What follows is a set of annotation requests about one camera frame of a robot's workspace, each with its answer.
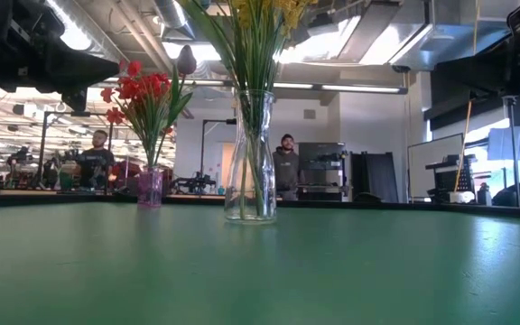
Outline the yellow pole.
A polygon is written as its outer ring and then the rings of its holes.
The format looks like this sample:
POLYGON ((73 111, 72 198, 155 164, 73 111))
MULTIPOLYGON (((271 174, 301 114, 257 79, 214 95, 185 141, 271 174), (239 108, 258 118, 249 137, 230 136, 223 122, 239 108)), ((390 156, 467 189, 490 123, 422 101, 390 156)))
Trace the yellow pole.
POLYGON ((458 188, 460 185, 460 175, 461 175, 461 172, 462 172, 462 169, 464 166, 464 151, 465 151, 466 142, 467 142, 467 133, 469 132, 469 122, 470 122, 470 116, 471 116, 471 112, 472 112, 472 106, 473 106, 473 100, 470 99, 468 102, 468 107, 467 107, 464 131, 462 134, 463 141, 462 141, 460 154, 459 154, 459 162, 458 162, 458 168, 456 171, 455 184, 453 187, 454 192, 458 191, 458 188))

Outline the black metal frame stand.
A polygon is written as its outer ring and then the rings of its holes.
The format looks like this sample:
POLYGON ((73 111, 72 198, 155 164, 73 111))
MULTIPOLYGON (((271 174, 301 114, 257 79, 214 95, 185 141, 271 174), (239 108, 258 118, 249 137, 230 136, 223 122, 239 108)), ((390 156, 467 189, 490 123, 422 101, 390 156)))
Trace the black metal frame stand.
POLYGON ((42 121, 42 136, 38 162, 37 185, 43 190, 58 190, 59 192, 76 191, 84 193, 103 191, 105 194, 107 194, 109 181, 107 181, 107 186, 102 190, 83 189, 79 186, 79 176, 75 173, 75 171, 79 155, 83 151, 92 148, 92 136, 95 131, 103 130, 107 133, 105 147, 111 152, 114 126, 115 124, 110 124, 107 121, 107 114, 100 115, 99 113, 76 111, 69 114, 45 112, 42 121), (107 129, 91 130, 89 125, 76 125, 74 122, 65 124, 65 116, 104 118, 107 129), (71 148, 68 148, 65 151, 56 149, 54 154, 52 154, 49 159, 45 159, 45 150, 49 148, 47 146, 47 142, 51 139, 48 136, 48 131, 53 128, 54 125, 63 126, 66 133, 79 135, 79 138, 76 139, 76 146, 74 146, 72 140, 62 138, 61 141, 63 145, 71 145, 71 148))
POLYGON ((200 142, 200 171, 199 173, 201 175, 204 175, 204 153, 205 153, 205 136, 206 136, 206 125, 208 123, 220 123, 220 124, 226 124, 226 125, 236 125, 237 119, 236 118, 229 118, 229 119, 203 119, 202 120, 202 127, 201 127, 201 142, 200 142))

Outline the long ceiling light strip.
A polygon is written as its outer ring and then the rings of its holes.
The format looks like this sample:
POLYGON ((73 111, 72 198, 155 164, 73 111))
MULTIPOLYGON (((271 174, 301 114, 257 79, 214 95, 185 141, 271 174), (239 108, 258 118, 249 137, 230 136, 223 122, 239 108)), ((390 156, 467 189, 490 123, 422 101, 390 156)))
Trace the long ceiling light strip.
MULTIPOLYGON (((234 82, 229 79, 186 79, 185 83, 193 87, 234 88, 234 82)), ((310 84, 296 82, 275 82, 274 89, 311 90, 326 92, 373 93, 388 95, 406 95, 408 88, 381 87, 373 85, 345 85, 345 84, 310 84)))

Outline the green table mat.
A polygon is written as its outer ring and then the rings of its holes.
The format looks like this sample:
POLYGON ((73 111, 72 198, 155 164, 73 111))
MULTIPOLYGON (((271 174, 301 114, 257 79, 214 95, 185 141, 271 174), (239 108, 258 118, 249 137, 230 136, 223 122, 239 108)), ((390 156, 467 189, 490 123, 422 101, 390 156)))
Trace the green table mat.
POLYGON ((0 325, 520 325, 520 219, 0 208, 0 325))

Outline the white softbox sheet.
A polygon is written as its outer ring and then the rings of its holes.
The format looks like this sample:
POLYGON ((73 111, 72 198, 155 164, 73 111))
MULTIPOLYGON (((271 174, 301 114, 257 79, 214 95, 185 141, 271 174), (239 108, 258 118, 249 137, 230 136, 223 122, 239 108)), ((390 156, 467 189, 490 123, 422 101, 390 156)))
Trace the white softbox sheet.
POLYGON ((487 159, 489 161, 520 161, 520 126, 491 128, 488 134, 487 159))

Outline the black equipment cart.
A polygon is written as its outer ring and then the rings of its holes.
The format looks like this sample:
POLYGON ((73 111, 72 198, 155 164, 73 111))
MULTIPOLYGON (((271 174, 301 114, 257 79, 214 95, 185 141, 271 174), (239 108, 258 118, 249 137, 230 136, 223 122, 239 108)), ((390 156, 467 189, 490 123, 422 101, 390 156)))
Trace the black equipment cart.
MULTIPOLYGON (((471 164, 476 160, 474 154, 464 155, 464 166, 460 175, 459 192, 475 194, 473 171, 471 164)), ((450 201, 450 192, 453 192, 459 156, 447 155, 441 162, 431 163, 425 166, 427 171, 433 174, 433 188, 427 191, 432 202, 443 203, 450 201)))

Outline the black light stand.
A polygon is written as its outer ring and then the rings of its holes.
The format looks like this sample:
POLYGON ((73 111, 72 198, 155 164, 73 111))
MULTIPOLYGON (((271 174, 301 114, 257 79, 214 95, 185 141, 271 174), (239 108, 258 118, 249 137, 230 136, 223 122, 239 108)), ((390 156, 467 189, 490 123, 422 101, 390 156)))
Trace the black light stand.
POLYGON ((514 122, 514 108, 516 103, 515 96, 505 96, 503 97, 504 106, 507 111, 507 115, 509 118, 509 128, 511 134, 511 145, 512 145, 512 154, 513 154, 513 173, 514 173, 514 186, 515 186, 515 205, 520 208, 520 181, 519 181, 519 171, 518 171, 518 150, 516 148, 516 139, 515 139, 515 122, 514 122))

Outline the small purple vase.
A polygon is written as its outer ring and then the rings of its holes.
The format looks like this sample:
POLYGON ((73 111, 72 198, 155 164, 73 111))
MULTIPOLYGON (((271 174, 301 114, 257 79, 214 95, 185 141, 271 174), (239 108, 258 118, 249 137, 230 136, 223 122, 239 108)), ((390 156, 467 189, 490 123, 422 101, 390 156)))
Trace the small purple vase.
POLYGON ((163 177, 155 168, 148 168, 139 174, 137 182, 137 203, 149 208, 159 208, 162 204, 163 177))

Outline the black and steel appliance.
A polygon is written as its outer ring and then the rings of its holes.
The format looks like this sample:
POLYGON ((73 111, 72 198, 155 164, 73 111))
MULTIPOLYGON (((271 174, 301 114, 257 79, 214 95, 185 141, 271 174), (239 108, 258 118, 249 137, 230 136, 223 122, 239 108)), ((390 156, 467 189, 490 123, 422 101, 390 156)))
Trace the black and steel appliance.
POLYGON ((299 200, 343 201, 348 195, 343 143, 299 143, 304 180, 298 185, 299 200))

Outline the tall clear glass vase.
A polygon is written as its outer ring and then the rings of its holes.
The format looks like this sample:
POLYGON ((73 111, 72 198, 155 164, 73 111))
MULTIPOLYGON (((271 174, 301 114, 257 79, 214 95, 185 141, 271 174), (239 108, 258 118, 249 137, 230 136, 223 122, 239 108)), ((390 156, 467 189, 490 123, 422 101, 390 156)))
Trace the tall clear glass vase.
POLYGON ((241 223, 276 220, 274 159, 269 144, 274 95, 248 90, 236 95, 237 132, 225 194, 226 218, 241 223))

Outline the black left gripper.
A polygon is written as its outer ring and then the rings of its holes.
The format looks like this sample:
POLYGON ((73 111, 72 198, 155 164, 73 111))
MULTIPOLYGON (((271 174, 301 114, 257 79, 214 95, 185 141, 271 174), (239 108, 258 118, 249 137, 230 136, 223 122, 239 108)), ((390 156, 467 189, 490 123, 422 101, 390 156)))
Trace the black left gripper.
POLYGON ((87 87, 114 77, 119 64, 60 46, 64 24, 45 0, 0 0, 0 88, 61 93, 85 111, 87 87))

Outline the grey bottle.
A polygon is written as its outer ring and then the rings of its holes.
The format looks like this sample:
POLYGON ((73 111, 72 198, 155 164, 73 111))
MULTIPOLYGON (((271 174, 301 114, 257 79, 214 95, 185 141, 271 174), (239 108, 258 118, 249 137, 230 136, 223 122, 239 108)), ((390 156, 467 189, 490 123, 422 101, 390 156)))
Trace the grey bottle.
POLYGON ((480 184, 480 187, 477 191, 477 203, 479 205, 488 206, 492 205, 492 197, 489 190, 489 186, 486 182, 480 184))

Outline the person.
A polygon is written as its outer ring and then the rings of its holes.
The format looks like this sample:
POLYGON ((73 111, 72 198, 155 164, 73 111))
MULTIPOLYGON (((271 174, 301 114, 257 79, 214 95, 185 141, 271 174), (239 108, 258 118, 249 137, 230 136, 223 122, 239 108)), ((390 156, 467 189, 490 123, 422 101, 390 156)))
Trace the person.
POLYGON ((273 153, 276 192, 283 200, 298 199, 298 185, 304 183, 300 157, 294 151, 294 139, 285 134, 273 153))
POLYGON ((106 141, 105 131, 95 131, 92 136, 92 148, 79 155, 75 173, 79 176, 80 188, 102 190, 107 186, 115 157, 105 147, 106 141))

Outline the black curtain panel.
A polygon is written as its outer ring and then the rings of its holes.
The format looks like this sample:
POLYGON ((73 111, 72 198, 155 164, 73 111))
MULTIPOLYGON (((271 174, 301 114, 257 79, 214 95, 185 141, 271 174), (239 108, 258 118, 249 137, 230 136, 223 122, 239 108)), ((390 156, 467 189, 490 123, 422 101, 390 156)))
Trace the black curtain panel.
POLYGON ((399 202, 392 153, 351 153, 350 171, 353 201, 399 202))

